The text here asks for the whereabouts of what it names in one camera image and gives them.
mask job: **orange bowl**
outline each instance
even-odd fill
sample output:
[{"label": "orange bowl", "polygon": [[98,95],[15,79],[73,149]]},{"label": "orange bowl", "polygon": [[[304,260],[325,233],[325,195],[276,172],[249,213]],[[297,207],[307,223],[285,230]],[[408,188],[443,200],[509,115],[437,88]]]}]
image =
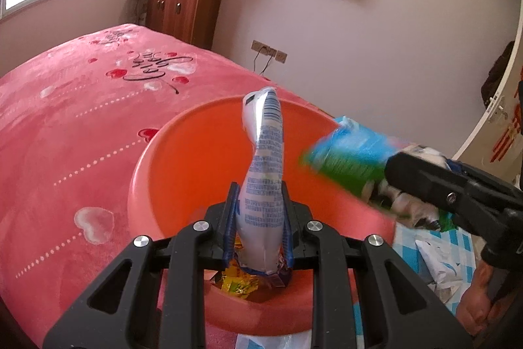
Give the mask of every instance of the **orange bowl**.
[{"label": "orange bowl", "polygon": [[[345,236],[380,234],[389,243],[394,223],[335,183],[300,164],[303,152],[336,128],[331,117],[281,101],[283,179],[292,200],[307,204],[315,219]],[[176,116],[152,138],[131,182],[129,228],[133,236],[175,235],[223,202],[231,182],[242,184],[253,148],[242,125],[242,97],[219,99]],[[312,272],[295,271],[289,286],[256,303],[205,284],[206,320],[248,335],[283,335],[312,326]]]}]

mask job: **red heart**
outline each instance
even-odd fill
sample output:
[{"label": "red heart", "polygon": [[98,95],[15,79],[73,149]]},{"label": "red heart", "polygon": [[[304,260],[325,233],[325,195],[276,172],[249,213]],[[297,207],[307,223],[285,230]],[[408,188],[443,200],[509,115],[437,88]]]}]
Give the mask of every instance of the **red heart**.
[{"label": "red heart", "polygon": [[189,79],[187,79],[185,76],[178,76],[173,79],[173,82],[186,84],[189,83]]},{"label": "red heart", "polygon": [[145,142],[149,142],[158,131],[159,129],[145,128],[138,132],[138,136],[144,138]]},{"label": "red heart", "polygon": [[114,68],[113,70],[109,70],[107,73],[105,73],[105,75],[111,79],[118,79],[120,77],[124,77],[126,74],[127,70],[124,68]]}]

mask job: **black clamp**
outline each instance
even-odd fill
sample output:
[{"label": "black clamp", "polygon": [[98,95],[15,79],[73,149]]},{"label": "black clamp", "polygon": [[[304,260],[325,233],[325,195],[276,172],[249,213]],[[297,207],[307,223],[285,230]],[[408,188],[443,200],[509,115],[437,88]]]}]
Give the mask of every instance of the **black clamp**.
[{"label": "black clamp", "polygon": [[[176,236],[135,238],[48,332],[43,349],[203,349],[203,270],[224,270],[240,187]],[[283,185],[295,270],[314,271],[312,347],[356,349],[347,269],[353,269],[365,346],[467,349],[472,339],[380,236],[343,237],[290,200]],[[164,303],[156,308],[163,270]]]}]

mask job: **power cord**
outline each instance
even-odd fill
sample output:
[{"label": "power cord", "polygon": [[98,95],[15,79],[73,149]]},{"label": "power cord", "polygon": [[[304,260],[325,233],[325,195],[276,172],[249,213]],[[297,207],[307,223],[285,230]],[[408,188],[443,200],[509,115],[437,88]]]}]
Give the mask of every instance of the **power cord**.
[{"label": "power cord", "polygon": [[267,67],[269,67],[269,63],[273,58],[274,57],[271,55],[269,60],[267,61],[267,64],[265,65],[265,68],[261,71],[260,76],[263,76],[263,73],[265,72],[265,70],[267,70]]},{"label": "power cord", "polygon": [[260,55],[260,52],[262,51],[262,49],[263,49],[263,46],[258,50],[258,53],[254,57],[254,70],[253,70],[253,72],[256,72],[256,58],[258,58],[258,55]]}]

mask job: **cabinet door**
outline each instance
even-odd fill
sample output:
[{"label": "cabinet door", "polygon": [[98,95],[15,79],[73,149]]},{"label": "cabinet door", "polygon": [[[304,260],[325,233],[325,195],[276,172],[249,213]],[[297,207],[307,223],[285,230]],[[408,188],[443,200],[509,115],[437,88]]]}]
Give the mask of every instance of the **cabinet door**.
[{"label": "cabinet door", "polygon": [[191,43],[193,23],[198,0],[176,0],[173,3],[174,20],[169,34],[186,43]]},{"label": "cabinet door", "polygon": [[176,28],[176,19],[178,15],[176,14],[176,5],[178,0],[163,0],[164,3],[161,4],[163,7],[163,23],[161,27],[161,32],[165,34],[170,34],[174,36]]},{"label": "cabinet door", "polygon": [[148,0],[147,2],[145,25],[155,32],[161,32],[162,28],[163,11],[160,8],[161,1],[162,0]]}]

